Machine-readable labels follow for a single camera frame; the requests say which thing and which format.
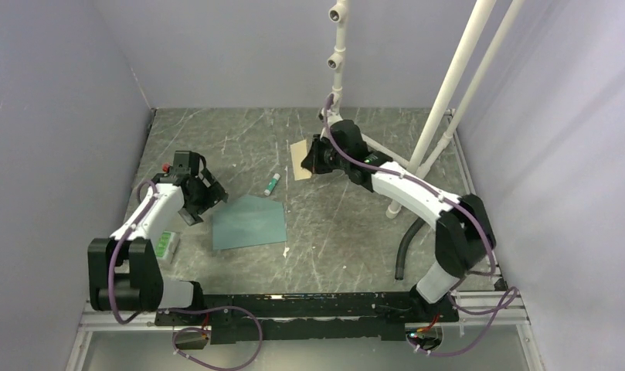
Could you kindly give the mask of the teal envelope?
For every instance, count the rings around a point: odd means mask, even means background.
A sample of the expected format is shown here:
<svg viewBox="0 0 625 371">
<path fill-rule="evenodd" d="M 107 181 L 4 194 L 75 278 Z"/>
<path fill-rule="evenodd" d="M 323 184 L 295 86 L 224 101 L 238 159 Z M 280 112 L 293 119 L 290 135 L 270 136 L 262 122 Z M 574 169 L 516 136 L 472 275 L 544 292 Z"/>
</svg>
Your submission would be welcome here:
<svg viewBox="0 0 625 371">
<path fill-rule="evenodd" d="M 287 241 L 283 203 L 242 196 L 212 215 L 213 250 L 230 250 Z"/>
</svg>

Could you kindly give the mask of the green white glue stick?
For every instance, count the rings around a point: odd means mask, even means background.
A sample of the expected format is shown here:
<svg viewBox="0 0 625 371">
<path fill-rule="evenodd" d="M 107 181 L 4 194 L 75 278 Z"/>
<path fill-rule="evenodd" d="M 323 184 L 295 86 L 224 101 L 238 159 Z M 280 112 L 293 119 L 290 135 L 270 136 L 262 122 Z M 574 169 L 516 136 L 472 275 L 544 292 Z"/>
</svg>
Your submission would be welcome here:
<svg viewBox="0 0 625 371">
<path fill-rule="evenodd" d="M 280 174 L 275 173 L 273 174 L 273 176 L 270 178 L 270 181 L 268 182 L 267 186 L 265 187 L 263 194 L 265 196 L 270 196 L 272 194 L 272 192 L 274 191 L 277 183 L 280 180 Z"/>
</svg>

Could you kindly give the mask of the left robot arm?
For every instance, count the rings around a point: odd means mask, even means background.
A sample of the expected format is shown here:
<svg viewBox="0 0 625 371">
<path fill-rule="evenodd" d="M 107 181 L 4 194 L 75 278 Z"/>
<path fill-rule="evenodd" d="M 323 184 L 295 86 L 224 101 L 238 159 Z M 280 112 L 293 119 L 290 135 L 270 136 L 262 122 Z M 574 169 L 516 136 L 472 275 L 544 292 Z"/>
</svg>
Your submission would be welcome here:
<svg viewBox="0 0 625 371">
<path fill-rule="evenodd" d="M 90 305 L 111 312 L 121 325 L 158 311 L 197 324 L 207 311 L 201 284 L 164 279 L 155 249 L 175 216 L 188 226 L 202 223 L 202 215 L 228 194 L 194 151 L 176 151 L 172 163 L 144 184 L 148 190 L 129 219 L 87 248 Z"/>
</svg>

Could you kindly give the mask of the cream letter paper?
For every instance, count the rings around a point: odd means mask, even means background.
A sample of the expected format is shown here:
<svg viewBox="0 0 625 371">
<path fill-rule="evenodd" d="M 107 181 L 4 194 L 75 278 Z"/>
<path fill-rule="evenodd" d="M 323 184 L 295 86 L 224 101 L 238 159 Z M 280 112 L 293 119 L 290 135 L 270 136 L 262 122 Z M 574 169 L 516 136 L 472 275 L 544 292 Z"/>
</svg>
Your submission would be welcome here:
<svg viewBox="0 0 625 371">
<path fill-rule="evenodd" d="M 307 140 L 298 141 L 290 145 L 292 170 L 293 170 L 295 181 L 310 179 L 312 176 L 312 173 L 309 170 L 303 168 L 301 165 L 307 153 L 308 153 Z"/>
</svg>

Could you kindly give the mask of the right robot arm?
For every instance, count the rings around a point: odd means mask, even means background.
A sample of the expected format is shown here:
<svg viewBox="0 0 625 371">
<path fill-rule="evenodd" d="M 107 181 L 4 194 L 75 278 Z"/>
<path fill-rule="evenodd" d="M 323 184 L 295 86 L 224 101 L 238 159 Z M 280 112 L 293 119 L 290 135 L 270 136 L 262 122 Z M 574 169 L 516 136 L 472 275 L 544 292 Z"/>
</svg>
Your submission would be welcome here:
<svg viewBox="0 0 625 371">
<path fill-rule="evenodd" d="M 372 150 L 352 120 L 339 121 L 329 134 L 316 134 L 301 167 L 313 174 L 344 172 L 358 186 L 387 196 L 413 212 L 435 232 L 435 262 L 412 290 L 410 310 L 428 321 L 440 310 L 440 300 L 496 245 L 482 200 L 443 191 L 407 172 L 390 156 Z"/>
</svg>

